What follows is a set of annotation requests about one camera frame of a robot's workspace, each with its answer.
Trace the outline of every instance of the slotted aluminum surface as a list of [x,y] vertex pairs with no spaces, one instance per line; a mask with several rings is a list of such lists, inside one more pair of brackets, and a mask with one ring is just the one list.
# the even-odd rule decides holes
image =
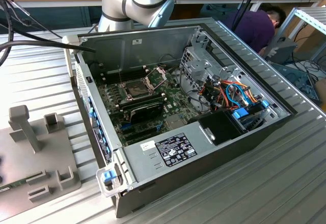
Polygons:
[[[64,116],[83,185],[4,223],[324,223],[325,115],[222,24],[204,18],[170,21],[168,25],[200,22],[226,41],[298,115],[255,150],[133,214],[116,219],[111,199],[101,196],[94,178],[97,164],[71,91],[62,50],[16,47],[0,68],[5,87],[3,100],[11,97],[11,102],[27,103],[33,108],[33,119],[51,111]],[[87,30],[64,30],[61,34]],[[53,38],[49,34],[40,36]],[[216,55],[227,62],[225,54]],[[27,94],[28,101],[21,102],[21,94]],[[8,120],[6,111],[2,106],[1,125]]]
[[295,15],[326,35],[326,8],[298,8]]

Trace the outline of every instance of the warning label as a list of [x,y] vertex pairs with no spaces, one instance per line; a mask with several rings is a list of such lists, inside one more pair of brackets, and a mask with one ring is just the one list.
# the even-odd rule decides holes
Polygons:
[[168,167],[197,155],[184,133],[157,142],[155,146]]

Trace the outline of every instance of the man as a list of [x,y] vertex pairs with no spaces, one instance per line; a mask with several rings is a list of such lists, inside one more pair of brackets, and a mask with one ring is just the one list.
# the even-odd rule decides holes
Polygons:
[[[222,21],[223,24],[232,29],[235,16],[236,13],[230,14],[225,21]],[[262,55],[264,48],[275,34],[275,28],[279,28],[285,19],[285,12],[277,6],[270,6],[265,11],[246,11],[234,32],[253,50]]]

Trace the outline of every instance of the electronic equipment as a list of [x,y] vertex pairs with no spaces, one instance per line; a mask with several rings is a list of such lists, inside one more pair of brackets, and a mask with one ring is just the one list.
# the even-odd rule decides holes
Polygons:
[[75,55],[77,84],[118,218],[252,150],[296,113],[204,24],[66,38],[96,49]]
[[268,57],[268,60],[276,64],[283,64],[291,57],[293,51],[297,48],[297,43],[287,37],[281,37],[275,48],[277,48],[276,54]]
[[321,105],[321,101],[315,90],[315,83],[313,82],[309,72],[273,63],[271,65],[317,106]]

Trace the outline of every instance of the circuit board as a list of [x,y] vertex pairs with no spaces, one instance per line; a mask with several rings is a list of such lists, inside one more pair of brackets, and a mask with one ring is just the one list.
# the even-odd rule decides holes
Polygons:
[[153,72],[150,75],[151,84],[158,86],[154,94],[165,94],[165,101],[162,113],[155,118],[145,120],[136,124],[130,124],[126,118],[122,116],[122,112],[117,107],[117,104],[123,102],[129,94],[135,97],[146,96],[143,92],[140,79],[130,80],[126,82],[125,87],[129,86],[128,93],[122,88],[120,83],[105,84],[100,81],[97,82],[97,87],[104,103],[104,106],[110,116],[114,125],[115,131],[123,144],[128,146],[137,143],[141,140],[153,137],[155,135],[173,130],[175,128],[186,125],[188,120],[200,114],[200,109],[196,110],[194,106],[188,101],[187,96],[180,90],[175,76],[169,72],[165,73],[166,80],[162,82],[162,76],[158,72]]

